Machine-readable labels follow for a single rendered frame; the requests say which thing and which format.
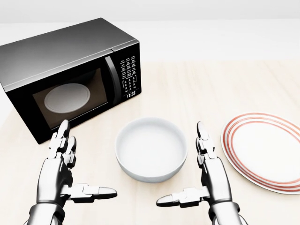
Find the microwave glass turntable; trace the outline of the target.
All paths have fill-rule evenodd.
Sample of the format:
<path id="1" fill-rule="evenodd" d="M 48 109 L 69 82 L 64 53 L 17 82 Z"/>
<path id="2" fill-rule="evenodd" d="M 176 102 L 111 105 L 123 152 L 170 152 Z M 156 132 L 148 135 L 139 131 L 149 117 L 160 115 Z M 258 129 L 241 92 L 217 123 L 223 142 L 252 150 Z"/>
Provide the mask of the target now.
<path id="1" fill-rule="evenodd" d="M 89 89 L 79 83 L 67 83 L 51 90 L 45 97 L 46 108 L 53 113 L 71 113 L 87 104 Z"/>

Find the silver robot left hand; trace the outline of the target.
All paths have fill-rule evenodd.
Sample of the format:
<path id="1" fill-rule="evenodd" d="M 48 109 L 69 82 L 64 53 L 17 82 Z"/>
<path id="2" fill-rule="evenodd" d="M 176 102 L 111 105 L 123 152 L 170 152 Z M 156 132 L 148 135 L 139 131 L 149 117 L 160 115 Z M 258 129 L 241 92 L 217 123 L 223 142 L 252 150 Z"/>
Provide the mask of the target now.
<path id="1" fill-rule="evenodd" d="M 49 144 L 38 179 L 37 203 L 55 203 L 63 207 L 67 200 L 75 203 L 92 203 L 96 199 L 110 199 L 117 191 L 109 187 L 73 184 L 71 169 L 76 163 L 76 138 L 69 135 L 70 124 L 63 120 Z"/>

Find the white bowl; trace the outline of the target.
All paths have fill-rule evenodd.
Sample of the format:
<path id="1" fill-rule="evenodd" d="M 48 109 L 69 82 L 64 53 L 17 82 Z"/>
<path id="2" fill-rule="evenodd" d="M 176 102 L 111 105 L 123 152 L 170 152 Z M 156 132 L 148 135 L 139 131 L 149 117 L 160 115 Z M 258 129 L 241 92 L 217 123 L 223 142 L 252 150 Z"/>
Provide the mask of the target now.
<path id="1" fill-rule="evenodd" d="M 141 182 L 170 179 L 182 168 L 187 155 L 187 141 L 180 128 L 157 117 L 131 121 L 115 141 L 115 156 L 121 169 Z"/>

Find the silver robot right hand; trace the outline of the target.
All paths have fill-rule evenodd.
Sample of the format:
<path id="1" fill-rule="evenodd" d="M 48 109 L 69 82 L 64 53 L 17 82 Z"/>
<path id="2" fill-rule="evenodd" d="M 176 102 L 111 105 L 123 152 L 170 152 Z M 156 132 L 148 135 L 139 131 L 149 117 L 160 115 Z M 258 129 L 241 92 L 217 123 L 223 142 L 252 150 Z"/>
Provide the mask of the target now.
<path id="1" fill-rule="evenodd" d="M 202 188 L 184 188 L 182 192 L 159 198 L 158 207 L 180 206 L 181 208 L 198 206 L 201 201 L 210 205 L 223 201 L 231 201 L 232 194 L 228 177 L 222 160 L 215 153 L 215 145 L 201 121 L 197 123 L 195 144 L 197 163 L 202 170 Z"/>

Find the black microwave oven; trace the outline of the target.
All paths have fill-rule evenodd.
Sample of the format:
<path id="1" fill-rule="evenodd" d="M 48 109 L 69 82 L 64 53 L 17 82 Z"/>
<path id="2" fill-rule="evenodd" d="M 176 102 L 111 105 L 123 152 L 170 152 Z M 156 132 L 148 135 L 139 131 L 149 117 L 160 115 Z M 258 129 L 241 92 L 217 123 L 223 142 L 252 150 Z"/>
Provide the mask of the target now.
<path id="1" fill-rule="evenodd" d="M 70 113 L 49 111 L 46 95 L 67 83 L 89 89 L 87 104 Z M 0 45 L 0 84 L 43 143 L 63 120 L 75 127 L 141 93 L 140 43 L 98 18 Z"/>

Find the white plate with red rings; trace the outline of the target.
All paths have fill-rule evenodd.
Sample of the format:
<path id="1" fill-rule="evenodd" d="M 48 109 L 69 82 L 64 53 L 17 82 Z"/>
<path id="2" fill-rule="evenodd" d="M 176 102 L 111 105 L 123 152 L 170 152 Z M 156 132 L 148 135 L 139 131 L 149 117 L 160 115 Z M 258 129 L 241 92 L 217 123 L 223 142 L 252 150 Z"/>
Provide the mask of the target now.
<path id="1" fill-rule="evenodd" d="M 221 145 L 231 165 L 270 191 L 300 195 L 300 124 L 265 112 L 228 120 Z"/>

